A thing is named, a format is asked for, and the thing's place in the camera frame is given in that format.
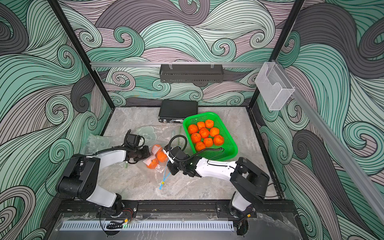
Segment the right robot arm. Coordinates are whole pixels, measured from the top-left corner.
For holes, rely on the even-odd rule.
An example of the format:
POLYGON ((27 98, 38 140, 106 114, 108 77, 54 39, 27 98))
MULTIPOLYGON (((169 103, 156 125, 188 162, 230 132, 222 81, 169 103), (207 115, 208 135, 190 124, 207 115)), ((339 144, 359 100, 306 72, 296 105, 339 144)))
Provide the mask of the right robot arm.
POLYGON ((200 155, 203 152, 221 153, 223 148, 203 149, 189 156, 184 152, 187 145, 182 148, 172 146, 177 138, 187 140, 185 136, 177 135, 165 147, 165 154, 169 158, 167 168, 173 176, 182 172, 192 178, 216 178, 230 182, 236 189, 230 201, 230 210, 235 214, 244 215, 255 205, 265 202, 270 177, 250 160, 240 157, 237 161, 220 162, 200 155))

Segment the orange bag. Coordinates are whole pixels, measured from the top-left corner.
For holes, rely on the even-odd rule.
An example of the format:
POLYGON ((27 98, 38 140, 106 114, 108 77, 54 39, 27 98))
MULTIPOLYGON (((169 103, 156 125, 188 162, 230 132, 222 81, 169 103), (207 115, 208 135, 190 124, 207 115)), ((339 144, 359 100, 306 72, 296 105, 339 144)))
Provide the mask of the orange bag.
POLYGON ((210 136, 215 137, 220 134, 220 130, 216 127, 210 129, 210 136))
POLYGON ((168 156, 163 151, 158 151, 156 154, 156 158, 160 163, 164 163, 168 161, 168 156))
POLYGON ((214 141, 213 141, 212 138, 205 138, 205 139, 203 140, 203 143, 205 144, 205 146, 206 146, 207 148, 210 148, 210 147, 212 147, 212 146, 214 145, 214 141))
POLYGON ((199 152, 201 150, 206 149, 206 145, 204 144, 204 142, 197 142, 195 145, 195 149, 197 152, 199 152))
POLYGON ((163 151, 163 148, 160 146, 160 145, 154 145, 153 148, 152 148, 152 153, 154 155, 156 155, 158 153, 158 151, 163 151))
POLYGON ((225 140, 221 135, 216 135, 213 138, 213 142, 215 146, 222 146, 225 143, 225 140))

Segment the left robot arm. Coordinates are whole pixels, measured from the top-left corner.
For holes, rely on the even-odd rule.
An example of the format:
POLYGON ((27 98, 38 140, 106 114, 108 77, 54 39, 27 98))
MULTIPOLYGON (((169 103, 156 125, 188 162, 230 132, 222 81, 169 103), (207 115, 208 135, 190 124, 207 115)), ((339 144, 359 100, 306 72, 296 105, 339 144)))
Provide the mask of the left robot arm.
POLYGON ((100 150, 92 155, 73 155, 59 177, 56 191, 59 194, 96 204, 109 215, 118 217, 124 204, 121 195, 98 185, 99 171, 114 164, 127 162, 136 164, 151 155, 145 138, 128 130, 123 144, 100 150))

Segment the green plastic basket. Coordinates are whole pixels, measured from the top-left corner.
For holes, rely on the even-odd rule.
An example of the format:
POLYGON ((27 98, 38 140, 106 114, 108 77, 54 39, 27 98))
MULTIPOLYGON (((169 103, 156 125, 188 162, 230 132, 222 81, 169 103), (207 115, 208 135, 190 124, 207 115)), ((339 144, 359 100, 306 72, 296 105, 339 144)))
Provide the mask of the green plastic basket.
POLYGON ((192 152, 214 161, 228 161, 238 147, 219 115, 207 112, 187 117, 183 122, 192 152))

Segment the orange taken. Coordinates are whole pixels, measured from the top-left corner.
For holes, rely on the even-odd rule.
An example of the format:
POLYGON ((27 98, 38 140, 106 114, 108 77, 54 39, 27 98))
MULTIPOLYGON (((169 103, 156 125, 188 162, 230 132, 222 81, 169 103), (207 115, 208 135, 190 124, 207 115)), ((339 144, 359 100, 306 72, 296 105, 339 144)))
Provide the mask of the orange taken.
POLYGON ((188 133, 190 135, 194 134, 194 133, 197 133, 199 131, 199 128, 197 125, 189 125, 188 126, 188 133))
POLYGON ((198 127, 199 130, 201 130, 201 129, 205 128, 206 125, 205 125, 204 122, 198 122, 198 123, 197 123, 197 127, 198 127))
POLYGON ((202 139, 201 135, 199 133, 193 133, 191 135, 191 141, 193 142, 193 144, 196 144, 198 142, 200 142, 202 139))

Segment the green printed zip-top bag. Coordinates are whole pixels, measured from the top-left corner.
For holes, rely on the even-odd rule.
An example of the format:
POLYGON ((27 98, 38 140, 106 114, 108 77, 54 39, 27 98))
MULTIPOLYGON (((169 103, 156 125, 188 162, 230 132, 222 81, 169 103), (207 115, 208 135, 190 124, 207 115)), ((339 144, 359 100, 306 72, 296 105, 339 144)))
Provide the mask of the green printed zip-top bag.
POLYGON ((124 136, 96 136, 90 135, 86 140, 85 145, 81 148, 80 154, 92 155, 100 150, 109 149, 116 146, 121 146, 124 141, 124 136))

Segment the clear bag of oranges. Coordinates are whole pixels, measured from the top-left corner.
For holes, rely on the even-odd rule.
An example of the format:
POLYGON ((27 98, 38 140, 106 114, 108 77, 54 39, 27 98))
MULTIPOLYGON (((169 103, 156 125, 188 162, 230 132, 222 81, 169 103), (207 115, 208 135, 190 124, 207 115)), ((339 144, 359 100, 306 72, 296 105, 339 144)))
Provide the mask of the clear bag of oranges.
POLYGON ((147 159, 142 160, 140 167, 144 176, 149 179, 150 183, 156 186, 159 190, 162 190, 171 173, 167 169, 168 161, 160 163, 156 158, 156 155, 152 153, 152 148, 153 146, 149 148, 150 156, 147 159))

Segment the orange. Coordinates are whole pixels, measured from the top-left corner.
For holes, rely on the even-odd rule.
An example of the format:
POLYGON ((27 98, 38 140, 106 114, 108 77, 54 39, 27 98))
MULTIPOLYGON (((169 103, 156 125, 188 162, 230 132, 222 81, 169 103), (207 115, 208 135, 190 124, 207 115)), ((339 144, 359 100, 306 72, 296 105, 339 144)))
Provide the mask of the orange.
POLYGON ((205 121, 205 126, 206 126, 207 129, 211 129, 211 128, 213 128, 214 125, 215 125, 215 123, 214 123, 213 120, 206 120, 206 121, 205 121))
POLYGON ((208 130, 207 128, 201 128, 199 130, 199 134, 203 139, 208 138, 210 136, 210 130, 208 130))

